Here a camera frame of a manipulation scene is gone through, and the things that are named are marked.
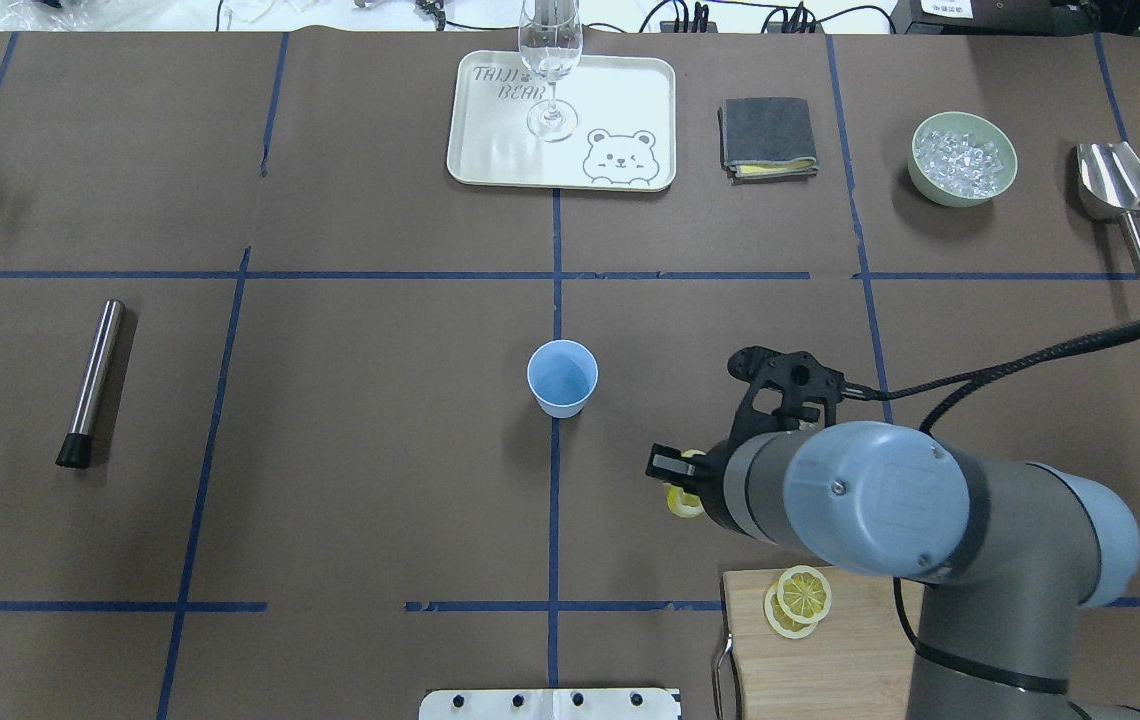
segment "electrical cord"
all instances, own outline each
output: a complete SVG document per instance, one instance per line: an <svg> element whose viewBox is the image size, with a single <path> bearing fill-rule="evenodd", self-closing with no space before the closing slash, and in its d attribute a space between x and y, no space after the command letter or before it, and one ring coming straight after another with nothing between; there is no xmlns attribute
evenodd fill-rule
<svg viewBox="0 0 1140 720"><path fill-rule="evenodd" d="M651 22L651 18L654 17L654 14L660 13L662 6L668 3L671 3L671 8L676 13L674 22L678 24L683 23L684 13L684 22L690 23L690 6L685 5L685 0L660 0L653 6L653 8L651 8L651 13L646 13L646 18L642 21L642 27L640 27L637 32L646 32L646 26Z"/></svg>
<svg viewBox="0 0 1140 720"><path fill-rule="evenodd" d="M726 5L747 5L747 3L726 3ZM784 19L780 26L780 32L793 33L793 32L813 32L811 31L814 13L809 13L809 9L805 3L801 5L764 5L765 8L774 8L769 10L766 15L766 19L762 23L762 33L769 31L769 21L775 19L775 13L784 14ZM789 18L788 10L793 10L793 17Z"/></svg>
<svg viewBox="0 0 1140 720"><path fill-rule="evenodd" d="M705 0L705 1L707 3L742 5L746 8L768 8L771 10L774 10L774 9L777 9L777 8L782 8L782 5L774 5L774 3L750 3L750 1L744 1L744 0ZM890 19L890 15L887 14L885 11L885 9L882 9L881 6L878 6L878 5L857 5L857 6L854 6L854 8L846 8L845 10L841 10L840 13L832 13L831 15L829 15L829 17L825 17L825 18L817 18L816 15L814 15L814 13L809 13L809 10L807 10L807 14L809 15L811 21L808 21L806 23L806 26L804 26L803 32L814 32L814 28L816 26L821 26L821 24L823 24L823 22L831 21L832 18L838 18L838 17L840 17L840 15L845 15L846 13L854 13L854 10L876 10L877 13L880 13L882 15L882 17L886 18L886 23L889 23L890 35L895 35L895 33L898 33L898 30L895 28L894 19ZM769 22L769 19L767 18L766 23L763 23L763 26L767 26L768 22Z"/></svg>
<svg viewBox="0 0 1140 720"><path fill-rule="evenodd" d="M1117 327L1105 329L1105 332L1083 334L1083 336L1060 342L1058 345L1042 347L1042 350L1032 352L1029 355L1019 357L1018 360L1009 361L1009 363L992 365L991 368L951 375L951 377L947 378L919 384L919 386L903 388L902 391L895 392L881 392L877 391L877 388L858 386L858 388L866 388L868 391L871 391L870 395L873 396L848 396L852 398L852 400L895 400L895 398L915 395L918 392L926 392L928 388L937 388L947 386L948 384L966 382L962 387L954 388L954 391L951 392L951 395L945 396L944 400L942 400L939 404L935 406L935 409L927 414L926 418L921 420L921 427L919 427L919 429L926 434L930 434L930 429L935 427L935 423L937 423L944 414L947 414L948 410L953 409L958 402L970 396L975 391L977 391L977 388L995 383L996 381L1008 377L1008 375L1013 375L1019 370L1027 370L1033 365L1049 363L1050 360L1062 360L1065 357L1085 355L1088 352L1126 345L1126 343L1134 342L1137 339L1140 339L1140 320L1134 320L1131 324L1121 324L1117 325ZM903 580L894 578L893 584L894 609L895 615L899 616L899 628L903 628L903 633L904 637L907 638L907 641L912 643L913 647L917 647L917 633L913 632L912 623L909 623L907 621L907 611L904 609L903 606Z"/></svg>
<svg viewBox="0 0 1140 720"><path fill-rule="evenodd" d="M816 23L823 24L832 18L839 18L841 17L841 15L845 15L846 13L855 13L855 10L876 10L877 13L880 13L881 17L886 18L886 24L889 24L890 26L890 35L898 35L899 32L897 28L894 27L894 21L890 19L890 14L886 13L880 5L855 5L853 6L853 8L846 8L840 13L832 13L831 15L829 15L829 17L816 21Z"/></svg>
<svg viewBox="0 0 1140 720"><path fill-rule="evenodd" d="M480 26L465 26L464 23L456 23L455 21L446 21L447 26L457 28L516 28L516 26L505 26L505 27L480 27Z"/></svg>
<svg viewBox="0 0 1140 720"><path fill-rule="evenodd" d="M1065 357L1085 355L1088 352L1126 345L1126 343L1137 339L1140 339L1140 320L1134 320L1132 324L1117 325L1117 327L1106 329L1106 332L1083 334L1081 337L1074 337L1069 341L1060 342L1059 345L1044 347L1044 350L1033 352L1031 355L1019 357L1018 360L1009 361L1009 363L996 365L995 368L990 368L986 373L978 375L978 377L971 378L962 387L954 388L951 395L945 396L939 404L935 406L935 409L930 414L926 415L926 419L921 420L921 428L919 429L926 434L930 434L930 429L935 427L935 423L944 414L953 409L958 402L966 400L977 388L995 383L1007 375L1013 375L1019 370L1027 370L1033 365L1049 363L1050 360L1062 360Z"/></svg>

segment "stainless steel muddler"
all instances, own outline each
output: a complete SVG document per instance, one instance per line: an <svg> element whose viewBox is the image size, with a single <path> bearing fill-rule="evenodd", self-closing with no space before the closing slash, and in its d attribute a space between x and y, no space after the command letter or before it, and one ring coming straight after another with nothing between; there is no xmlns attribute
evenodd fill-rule
<svg viewBox="0 0 1140 720"><path fill-rule="evenodd" d="M68 435L63 439L63 448L55 465L78 469L90 466L90 437L93 435L95 418L99 415L99 395L103 393L104 378L108 377L112 349L117 343L121 316L125 311L127 306L119 300L104 302L99 328L93 334L93 346L90 347L90 359L85 360L85 377L81 378L78 409L72 414Z"/></svg>

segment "white label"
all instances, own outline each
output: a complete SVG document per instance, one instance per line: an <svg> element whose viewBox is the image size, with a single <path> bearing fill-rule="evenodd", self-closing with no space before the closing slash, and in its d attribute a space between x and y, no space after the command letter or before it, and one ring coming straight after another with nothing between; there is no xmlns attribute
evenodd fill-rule
<svg viewBox="0 0 1140 720"><path fill-rule="evenodd" d="M974 17L969 0L921 0L921 9L930 15L942 15L945 18Z"/></svg>

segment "glass stem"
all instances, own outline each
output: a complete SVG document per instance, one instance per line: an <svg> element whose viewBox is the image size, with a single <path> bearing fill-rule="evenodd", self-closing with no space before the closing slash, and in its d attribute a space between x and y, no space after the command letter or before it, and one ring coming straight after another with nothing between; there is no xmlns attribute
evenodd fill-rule
<svg viewBox="0 0 1140 720"><path fill-rule="evenodd" d="M546 108L543 109L543 122L551 125L561 120L561 108L557 108L557 83L549 82L548 90L552 91L552 97L548 99Z"/></svg>

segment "robotic arm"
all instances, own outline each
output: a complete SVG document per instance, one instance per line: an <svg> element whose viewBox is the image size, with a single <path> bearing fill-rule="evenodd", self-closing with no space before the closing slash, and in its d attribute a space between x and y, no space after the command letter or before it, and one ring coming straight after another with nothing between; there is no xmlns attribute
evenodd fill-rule
<svg viewBox="0 0 1140 720"><path fill-rule="evenodd" d="M806 352L744 347L728 369L749 383L730 437L689 459L654 445L648 475L733 532L926 584L919 635L905 623L907 720L1140 720L1067 698L1077 608L1114 602L1140 559L1110 489L918 429L836 424L841 398L871 396ZM773 414L754 410L764 388L781 395Z"/></svg>

